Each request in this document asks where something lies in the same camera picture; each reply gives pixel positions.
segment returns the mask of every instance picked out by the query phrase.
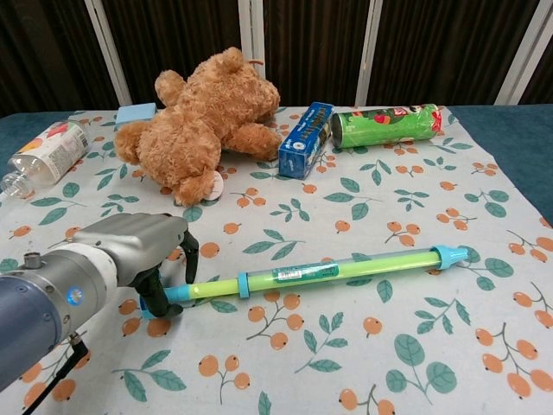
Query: water gun label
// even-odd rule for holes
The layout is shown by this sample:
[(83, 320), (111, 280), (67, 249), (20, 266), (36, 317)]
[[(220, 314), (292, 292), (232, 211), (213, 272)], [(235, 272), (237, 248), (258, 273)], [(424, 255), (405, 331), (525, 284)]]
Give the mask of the water gun label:
[(306, 281), (310, 279), (336, 277), (338, 272), (338, 265), (332, 262), (287, 266), (273, 270), (273, 280), (277, 283)]

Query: brown plush toy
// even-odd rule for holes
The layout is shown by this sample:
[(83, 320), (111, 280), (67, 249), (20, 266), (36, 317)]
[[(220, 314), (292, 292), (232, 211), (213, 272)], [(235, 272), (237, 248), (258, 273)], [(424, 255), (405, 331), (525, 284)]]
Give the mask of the brown plush toy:
[(280, 137), (259, 124), (278, 108), (278, 90), (261, 79), (236, 48), (202, 62), (187, 81), (162, 72), (156, 92), (166, 106), (152, 120), (124, 125), (118, 157), (193, 205), (213, 190), (221, 148), (260, 160), (277, 158)]

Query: green can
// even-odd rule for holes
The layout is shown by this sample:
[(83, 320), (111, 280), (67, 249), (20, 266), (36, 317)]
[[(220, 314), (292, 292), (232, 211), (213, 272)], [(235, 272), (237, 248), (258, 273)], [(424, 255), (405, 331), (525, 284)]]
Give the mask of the green can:
[(337, 112), (332, 118), (334, 146), (340, 149), (426, 140), (441, 128), (442, 115), (434, 104)]

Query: blue sponge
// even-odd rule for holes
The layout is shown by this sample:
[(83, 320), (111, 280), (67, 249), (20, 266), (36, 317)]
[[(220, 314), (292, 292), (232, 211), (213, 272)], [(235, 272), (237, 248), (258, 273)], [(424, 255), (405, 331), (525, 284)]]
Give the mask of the blue sponge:
[(156, 115), (156, 103), (121, 106), (115, 117), (115, 130), (133, 121), (148, 121)]

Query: blue carton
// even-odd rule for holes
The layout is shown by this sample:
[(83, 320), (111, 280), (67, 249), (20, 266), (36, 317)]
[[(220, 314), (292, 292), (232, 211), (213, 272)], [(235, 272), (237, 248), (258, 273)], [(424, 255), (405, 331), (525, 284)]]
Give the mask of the blue carton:
[(305, 179), (330, 137), (334, 106), (314, 102), (278, 149), (278, 174)]
[(135, 121), (150, 121), (156, 115), (156, 103), (137, 104), (119, 107), (115, 118), (115, 131), (122, 125)]

